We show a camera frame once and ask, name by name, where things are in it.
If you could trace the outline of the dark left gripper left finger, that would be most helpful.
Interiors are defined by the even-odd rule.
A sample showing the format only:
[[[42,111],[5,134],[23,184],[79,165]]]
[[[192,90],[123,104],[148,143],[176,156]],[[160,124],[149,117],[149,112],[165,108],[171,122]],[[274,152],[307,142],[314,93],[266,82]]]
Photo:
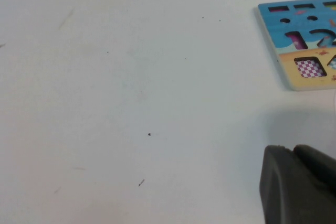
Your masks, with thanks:
[[[293,150],[265,148],[259,191],[267,224],[335,223],[335,190],[316,179]]]

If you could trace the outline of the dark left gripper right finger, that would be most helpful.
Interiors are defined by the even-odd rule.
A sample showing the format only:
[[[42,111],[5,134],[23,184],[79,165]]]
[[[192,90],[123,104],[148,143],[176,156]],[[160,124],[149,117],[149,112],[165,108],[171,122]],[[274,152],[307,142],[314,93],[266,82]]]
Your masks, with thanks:
[[[309,146],[297,145],[293,149],[295,155],[311,171],[316,179],[335,190],[335,159]]]

